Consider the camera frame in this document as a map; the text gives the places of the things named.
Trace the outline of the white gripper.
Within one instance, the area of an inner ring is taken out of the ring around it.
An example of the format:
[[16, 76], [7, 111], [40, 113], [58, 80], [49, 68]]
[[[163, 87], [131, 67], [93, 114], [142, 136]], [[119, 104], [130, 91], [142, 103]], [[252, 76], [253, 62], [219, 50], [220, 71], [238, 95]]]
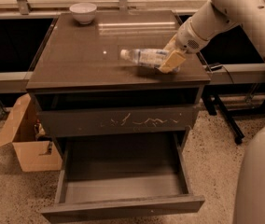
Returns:
[[185, 60], [186, 53], [197, 53], [209, 43], [208, 40], [196, 34], [192, 27], [192, 18], [188, 18], [177, 30], [164, 50], [171, 51], [162, 62], [159, 70], [164, 73], [174, 72]]

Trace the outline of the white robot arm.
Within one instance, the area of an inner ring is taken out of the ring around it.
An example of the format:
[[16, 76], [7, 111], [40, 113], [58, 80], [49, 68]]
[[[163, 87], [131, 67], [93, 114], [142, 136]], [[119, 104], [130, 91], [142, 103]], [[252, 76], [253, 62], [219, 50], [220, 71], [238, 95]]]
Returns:
[[[265, 61], [265, 0], [209, 0], [164, 47], [160, 70], [169, 73], [217, 34], [241, 25]], [[265, 127], [250, 141], [242, 161], [235, 197], [233, 224], [265, 224]]]

